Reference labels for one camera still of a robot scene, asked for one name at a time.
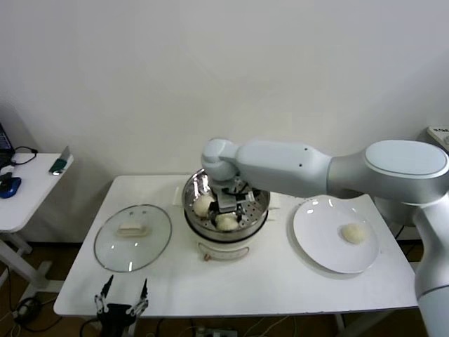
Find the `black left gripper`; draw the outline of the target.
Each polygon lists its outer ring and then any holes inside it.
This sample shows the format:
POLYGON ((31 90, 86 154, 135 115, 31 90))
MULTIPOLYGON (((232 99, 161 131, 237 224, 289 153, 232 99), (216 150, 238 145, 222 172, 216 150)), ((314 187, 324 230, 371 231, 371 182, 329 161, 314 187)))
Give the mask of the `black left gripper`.
POLYGON ((134 305, 107 304, 106 297, 112 285, 114 276, 102 286, 101 292, 94 296, 97 309, 97 319, 101 323, 101 337, 121 337, 130 325, 136 321, 136 315, 141 315, 149 305, 147 279, 145 279, 140 298, 134 305))

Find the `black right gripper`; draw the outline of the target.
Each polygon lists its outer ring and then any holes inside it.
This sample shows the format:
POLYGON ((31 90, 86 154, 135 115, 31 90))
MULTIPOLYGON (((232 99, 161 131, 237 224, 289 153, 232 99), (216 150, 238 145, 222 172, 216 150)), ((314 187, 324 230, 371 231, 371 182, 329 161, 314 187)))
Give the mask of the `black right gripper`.
MULTIPOLYGON (((236 195, 236 203, 242 204, 236 210, 236 219, 238 221, 247 221, 246 209, 244 207, 255 208, 258 197, 258 191, 247 191, 238 193, 236 195)), ((208 219, 209 221, 215 221, 216 217, 220 214, 220 210, 217 208, 209 208, 208 219)))

